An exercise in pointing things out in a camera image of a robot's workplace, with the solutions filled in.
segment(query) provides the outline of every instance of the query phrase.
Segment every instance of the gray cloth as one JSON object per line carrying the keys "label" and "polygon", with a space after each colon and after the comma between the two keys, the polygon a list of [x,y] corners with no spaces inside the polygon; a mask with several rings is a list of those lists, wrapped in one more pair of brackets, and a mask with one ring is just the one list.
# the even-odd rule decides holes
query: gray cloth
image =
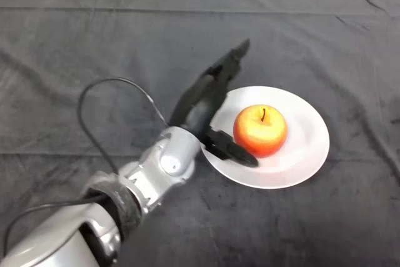
{"label": "gray cloth", "polygon": [[[169,117],[245,38],[252,47],[231,87],[309,101],[331,135],[326,163],[304,183],[264,191],[200,156],[119,266],[400,265],[400,0],[0,0],[0,233],[25,207],[73,198],[108,171],[76,122],[83,86],[125,76]],[[118,164],[162,129],[123,84],[94,90],[85,118]],[[48,214],[21,221],[12,244]]]}

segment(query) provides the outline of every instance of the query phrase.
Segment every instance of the cable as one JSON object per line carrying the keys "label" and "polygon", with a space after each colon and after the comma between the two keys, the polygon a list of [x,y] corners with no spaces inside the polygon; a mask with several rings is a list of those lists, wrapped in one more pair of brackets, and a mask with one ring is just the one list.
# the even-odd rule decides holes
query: cable
{"label": "cable", "polygon": [[[86,134],[86,136],[89,138],[89,140],[93,143],[93,145],[95,145],[95,147],[97,147],[97,149],[100,151],[100,153],[102,154],[103,158],[108,162],[108,164],[110,165],[112,171],[116,174],[118,174],[118,167],[115,165],[115,163],[113,162],[113,160],[111,159],[110,155],[108,155],[107,151],[101,146],[100,142],[93,136],[93,134],[90,132],[89,128],[86,126],[83,117],[82,117],[82,109],[83,109],[83,104],[84,104],[84,100],[86,98],[87,93],[94,88],[95,86],[97,86],[98,84],[101,83],[105,83],[108,81],[120,81],[126,84],[130,84],[131,86],[134,86],[136,89],[138,89],[140,92],[142,92],[143,95],[145,95],[145,97],[147,97],[147,99],[149,100],[149,102],[151,103],[151,105],[153,106],[154,110],[156,111],[157,115],[160,117],[161,121],[164,123],[165,127],[168,127],[168,123],[166,122],[163,114],[161,114],[160,110],[158,109],[158,107],[156,106],[156,104],[154,103],[154,100],[150,97],[150,95],[148,95],[148,93],[143,90],[142,87],[140,87],[138,84],[134,83],[133,81],[130,81],[128,79],[125,78],[105,78],[105,79],[100,79],[97,81],[94,81],[90,84],[88,84],[80,93],[79,95],[79,99],[78,99],[78,103],[77,103],[77,108],[76,108],[76,114],[77,114],[77,120],[78,123],[80,125],[80,127],[82,128],[82,130],[84,131],[84,133]],[[23,217],[25,217],[26,215],[36,212],[36,211],[40,211],[42,209],[51,209],[51,208],[60,208],[63,206],[77,206],[80,204],[89,204],[89,203],[95,203],[98,202],[100,200],[102,200],[103,198],[105,198],[106,195],[100,195],[100,196],[96,196],[93,198],[87,198],[87,199],[79,199],[79,200],[72,200],[72,201],[60,201],[57,203],[46,203],[46,204],[41,204],[39,206],[33,206],[31,208],[26,209],[24,212],[22,212],[21,214],[17,215],[8,225],[6,228],[6,231],[4,233],[3,236],[3,254],[2,256],[5,257],[7,255],[7,251],[8,251],[8,239],[11,233],[12,228],[14,227],[14,225]]]}
{"label": "cable", "polygon": [[153,106],[154,110],[156,111],[157,115],[160,117],[161,121],[164,123],[165,127],[168,127],[168,123],[166,122],[163,114],[161,114],[160,110],[157,108],[156,104],[154,103],[154,100],[150,97],[150,95],[148,95],[148,93],[143,90],[142,87],[140,87],[138,84],[134,83],[133,81],[130,81],[126,78],[105,78],[105,79],[99,79],[97,81],[92,82],[91,84],[88,84],[83,91],[81,92],[81,94],[79,95],[79,99],[78,99],[78,103],[77,103],[77,118],[78,118],[78,123],[80,125],[80,127],[82,128],[82,130],[84,131],[84,133],[86,134],[86,136],[90,139],[90,141],[93,143],[93,145],[95,145],[95,147],[97,147],[97,149],[100,151],[100,153],[102,154],[103,158],[108,162],[108,164],[110,165],[112,171],[116,174],[118,174],[118,167],[114,164],[113,160],[111,159],[110,155],[108,155],[108,153],[106,152],[106,150],[101,146],[101,144],[99,143],[99,141],[93,136],[93,134],[90,132],[90,130],[88,129],[88,127],[86,126],[83,117],[82,117],[82,107],[84,104],[84,100],[85,97],[87,95],[87,93],[94,88],[95,86],[97,86],[98,84],[101,83],[105,83],[108,81],[121,81],[123,83],[126,84],[130,84],[131,86],[134,86],[136,89],[138,89],[140,92],[143,93],[143,95],[145,95],[145,97],[147,97],[147,99],[149,100],[149,102],[151,103],[151,105]]}
{"label": "cable", "polygon": [[26,209],[24,212],[16,216],[8,225],[6,228],[6,232],[4,233],[3,236],[3,245],[2,245],[2,256],[5,257],[8,251],[8,239],[11,233],[12,228],[14,225],[23,217],[26,215],[40,211],[42,209],[53,209],[53,208],[60,208],[63,206],[78,206],[80,204],[89,204],[89,203],[95,203],[100,200],[103,200],[106,195],[100,195],[92,198],[87,198],[87,199],[79,199],[79,200],[70,200],[70,201],[60,201],[57,203],[46,203],[46,204],[41,204],[40,206],[33,206],[31,208]]}

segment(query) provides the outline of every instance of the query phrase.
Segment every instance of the apple stem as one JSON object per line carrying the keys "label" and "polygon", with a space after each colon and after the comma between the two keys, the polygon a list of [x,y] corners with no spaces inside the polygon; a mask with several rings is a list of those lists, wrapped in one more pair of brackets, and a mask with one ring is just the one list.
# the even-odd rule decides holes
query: apple stem
{"label": "apple stem", "polygon": [[262,109],[264,111],[263,117],[261,118],[261,121],[264,122],[264,118],[265,118],[265,109]]}

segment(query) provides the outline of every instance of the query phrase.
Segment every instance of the dark gray tablecloth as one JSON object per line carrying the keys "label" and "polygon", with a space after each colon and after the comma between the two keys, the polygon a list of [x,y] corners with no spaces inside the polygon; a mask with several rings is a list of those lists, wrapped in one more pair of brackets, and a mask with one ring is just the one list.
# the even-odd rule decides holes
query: dark gray tablecloth
{"label": "dark gray tablecloth", "polygon": [[[83,86],[128,77],[168,117],[245,38],[231,87],[309,101],[331,135],[326,163],[302,184],[263,191],[200,156],[119,266],[400,266],[400,0],[0,0],[0,234],[25,207],[73,198],[109,170],[76,122]],[[118,164],[162,128],[126,86],[88,100],[86,119]],[[12,244],[47,215],[24,219]]]}

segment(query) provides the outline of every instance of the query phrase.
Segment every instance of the robotic arm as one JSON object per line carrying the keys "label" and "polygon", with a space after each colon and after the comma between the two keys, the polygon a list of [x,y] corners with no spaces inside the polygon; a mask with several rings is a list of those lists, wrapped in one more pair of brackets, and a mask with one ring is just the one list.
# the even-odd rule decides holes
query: robotic arm
{"label": "robotic arm", "polygon": [[257,160],[209,123],[226,98],[228,83],[249,49],[246,40],[204,72],[179,100],[170,127],[119,174],[95,174],[85,197],[96,203],[60,209],[22,240],[0,267],[105,267],[116,262],[121,242],[174,186],[193,174],[201,145],[220,159],[246,166]]}

